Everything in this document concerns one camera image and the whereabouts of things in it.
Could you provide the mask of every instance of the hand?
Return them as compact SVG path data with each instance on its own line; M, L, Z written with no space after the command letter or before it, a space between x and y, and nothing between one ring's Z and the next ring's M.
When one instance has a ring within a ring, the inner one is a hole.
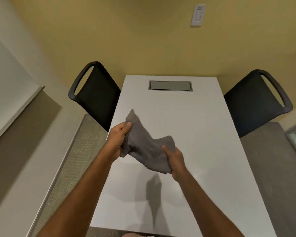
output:
M120 156L121 145L124 141L125 135L132 127L131 122L125 122L114 126L106 139L106 142L101 151L112 157L112 161L116 160Z
M176 147L174 153L172 153L167 147L162 146L163 151L169 158L170 167L172 169L172 177L177 182L184 177L188 170L184 163L184 158L182 152Z

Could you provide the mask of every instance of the mesh chair back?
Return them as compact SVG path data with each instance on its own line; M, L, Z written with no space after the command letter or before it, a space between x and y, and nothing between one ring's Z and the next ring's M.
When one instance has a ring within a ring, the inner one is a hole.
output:
M94 66L86 83L74 94L85 73ZM109 131L120 89L99 62L91 62L80 72L68 93L70 99L79 103L106 131Z
M261 75L278 91L284 107L277 101ZM268 72L258 69L251 71L224 97L239 137L293 109L292 102L280 84Z

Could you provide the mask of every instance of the person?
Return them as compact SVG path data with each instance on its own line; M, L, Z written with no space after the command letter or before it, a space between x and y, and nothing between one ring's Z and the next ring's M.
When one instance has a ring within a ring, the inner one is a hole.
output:
M37 237L85 237L111 165L119 157L121 144L131 125L130 122L120 123L110 130L102 150ZM243 237L235 224L213 203L189 173L181 151L176 148L172 153L165 146L163 150L169 158L172 177L179 183L202 235Z

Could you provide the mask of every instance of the floor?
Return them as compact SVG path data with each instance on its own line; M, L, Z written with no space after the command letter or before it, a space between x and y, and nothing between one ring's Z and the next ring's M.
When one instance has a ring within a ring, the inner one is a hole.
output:
M37 235L49 217L78 182L102 148L107 132L85 115L67 159L51 188L30 237ZM296 236L296 151L277 122L269 122L241 138L277 237ZM120 237L125 231L89 228L88 237Z

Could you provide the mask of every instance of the towel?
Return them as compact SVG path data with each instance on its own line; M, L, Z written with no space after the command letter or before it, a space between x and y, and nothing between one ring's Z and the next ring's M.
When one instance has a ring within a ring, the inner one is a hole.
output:
M131 110L126 117L126 123L129 121L132 123L132 127L125 135L120 156L125 157L129 154L150 170L164 174L171 173L169 160L162 146L164 145L174 152L175 143L172 137L168 135L160 139L153 139L141 124L134 110Z

